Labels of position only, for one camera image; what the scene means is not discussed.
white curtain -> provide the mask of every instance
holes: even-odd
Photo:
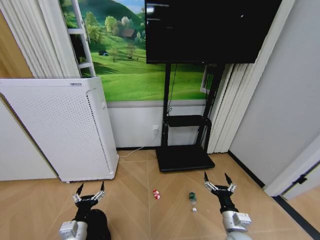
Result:
[[[212,108],[207,153],[229,150],[294,2],[282,1],[255,63],[226,65]]]
[[[35,78],[79,78],[59,0],[0,0],[0,8]]]

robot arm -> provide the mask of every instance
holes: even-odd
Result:
[[[216,195],[219,199],[221,208],[220,212],[222,214],[222,222],[225,231],[228,233],[227,239],[233,239],[233,236],[240,236],[241,232],[247,232],[247,225],[251,223],[251,219],[247,213],[240,213],[235,207],[234,203],[231,200],[231,195],[234,193],[236,186],[232,183],[230,177],[225,173],[225,178],[229,186],[221,186],[212,184],[206,172],[204,172],[204,185],[205,187],[213,194]]]
[[[231,178],[226,173],[224,175],[229,186],[213,185],[211,182],[209,182],[206,172],[204,172],[204,185],[213,195],[218,197],[221,205],[221,213],[225,211],[238,212],[238,209],[236,209],[230,198],[237,185],[232,183]]]
[[[88,216],[91,208],[96,205],[105,195],[105,184],[102,182],[100,191],[95,195],[80,197],[84,184],[72,195],[78,211],[72,221],[65,221],[60,227],[59,233],[63,240],[85,240],[87,238]]]

black tv stand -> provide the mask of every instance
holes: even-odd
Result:
[[[225,64],[217,64],[214,68],[214,80],[212,81],[207,96],[203,115],[168,115],[169,85],[171,63],[165,65],[165,83],[162,113],[161,146],[156,148],[156,156],[161,172],[176,172],[195,169],[208,169],[215,166],[207,154],[211,121],[208,118],[211,106],[213,105]],[[169,127],[199,126],[196,142],[193,145],[168,146]],[[203,133],[206,128],[204,148],[201,147]]]

water bottle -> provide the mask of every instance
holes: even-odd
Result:
[[[191,206],[192,206],[192,212],[196,212],[197,211],[197,209],[196,209],[197,198],[196,198],[196,193],[195,192],[190,192],[189,193],[189,201],[190,201]]]

wall outlet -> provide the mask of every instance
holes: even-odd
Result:
[[[153,125],[152,126],[153,135],[157,135],[159,131],[159,125]]]

